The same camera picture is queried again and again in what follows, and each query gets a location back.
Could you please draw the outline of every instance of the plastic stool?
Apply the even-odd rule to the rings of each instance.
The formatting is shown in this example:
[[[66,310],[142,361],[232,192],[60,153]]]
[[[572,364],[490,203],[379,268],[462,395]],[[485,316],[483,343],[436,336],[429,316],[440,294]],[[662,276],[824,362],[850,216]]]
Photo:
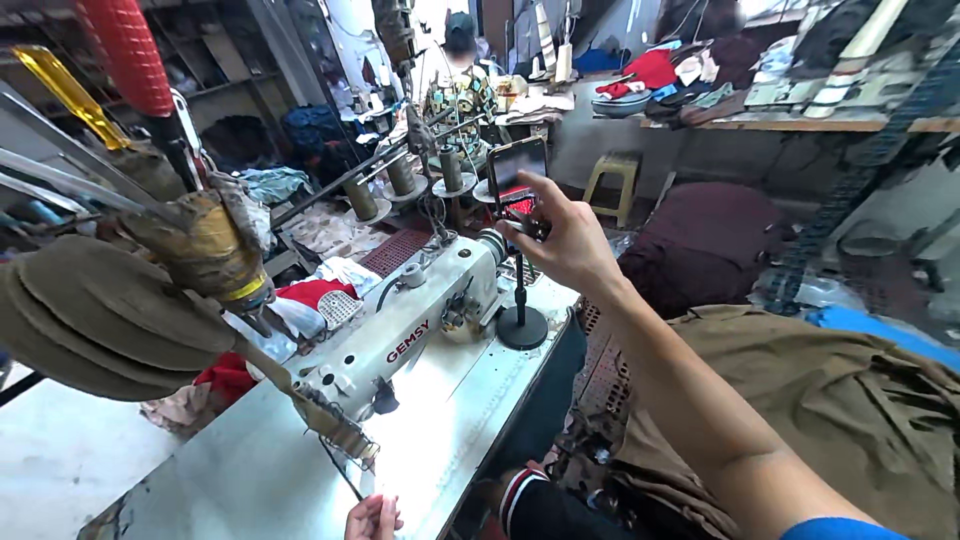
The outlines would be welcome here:
[[[634,205],[634,183],[636,182],[636,170],[639,165],[639,160],[630,156],[606,155],[597,160],[597,164],[593,166],[590,181],[587,183],[587,192],[584,193],[585,203],[590,202],[590,198],[593,197],[593,190],[596,189],[597,183],[604,173],[618,174],[623,177],[623,186],[620,188],[620,206],[616,209],[607,209],[590,205],[594,213],[615,216],[618,229],[622,229],[627,224],[627,216],[630,215],[630,208]]]

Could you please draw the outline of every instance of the wall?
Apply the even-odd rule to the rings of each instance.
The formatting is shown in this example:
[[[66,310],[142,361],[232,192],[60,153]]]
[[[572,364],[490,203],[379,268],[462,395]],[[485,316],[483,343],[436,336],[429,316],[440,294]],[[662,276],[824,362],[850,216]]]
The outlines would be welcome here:
[[[653,40],[659,13],[660,0],[616,0],[601,19],[593,37],[581,42],[573,56],[582,55],[591,43],[599,46],[607,37],[613,36],[621,48],[630,49],[636,57]]]

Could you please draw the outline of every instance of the red perforated mat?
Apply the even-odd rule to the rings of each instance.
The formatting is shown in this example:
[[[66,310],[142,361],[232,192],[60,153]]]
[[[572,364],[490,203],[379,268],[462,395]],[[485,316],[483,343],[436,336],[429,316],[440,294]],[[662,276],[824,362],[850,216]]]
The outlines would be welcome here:
[[[415,255],[429,240],[428,233],[403,229],[394,233],[387,238],[386,242],[362,258],[360,264],[381,278],[386,278]]]

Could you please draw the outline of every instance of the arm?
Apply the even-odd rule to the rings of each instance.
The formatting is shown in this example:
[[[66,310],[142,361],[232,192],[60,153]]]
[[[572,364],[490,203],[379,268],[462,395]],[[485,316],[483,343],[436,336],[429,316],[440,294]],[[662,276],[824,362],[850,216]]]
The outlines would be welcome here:
[[[640,298],[589,205],[569,201],[543,177],[527,175],[525,182],[539,194],[535,211],[553,231],[539,244],[512,228],[498,229],[553,280],[582,292],[606,315],[634,393],[747,537],[779,538],[817,517],[874,523],[810,470]]]

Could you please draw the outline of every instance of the white fabric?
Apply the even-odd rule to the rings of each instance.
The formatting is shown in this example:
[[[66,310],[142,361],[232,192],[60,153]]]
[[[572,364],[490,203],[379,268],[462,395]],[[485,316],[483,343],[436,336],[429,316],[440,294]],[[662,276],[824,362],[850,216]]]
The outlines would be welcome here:
[[[360,298],[366,296],[367,293],[383,281],[383,279],[374,274],[374,272],[371,272],[348,258],[342,257],[328,258],[323,264],[317,267],[312,277],[304,281],[309,282],[312,280],[349,283],[353,285],[353,288],[357,291],[357,296]]]

